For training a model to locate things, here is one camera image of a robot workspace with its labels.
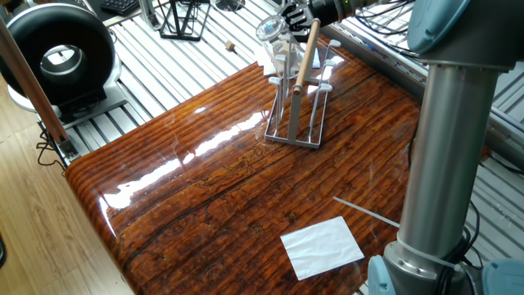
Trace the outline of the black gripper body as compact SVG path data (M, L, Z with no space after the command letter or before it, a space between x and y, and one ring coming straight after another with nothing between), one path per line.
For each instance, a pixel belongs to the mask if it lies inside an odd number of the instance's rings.
M314 19L321 25L343 20L349 14L349 3L346 0L311 0L308 4Z

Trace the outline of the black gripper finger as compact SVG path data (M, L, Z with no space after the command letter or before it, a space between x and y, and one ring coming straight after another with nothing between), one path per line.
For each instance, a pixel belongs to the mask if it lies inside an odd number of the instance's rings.
M292 33L308 34L314 22L311 15L289 16L288 26Z
M301 24L311 19L311 13L307 3L285 2L280 9L280 16L288 24Z

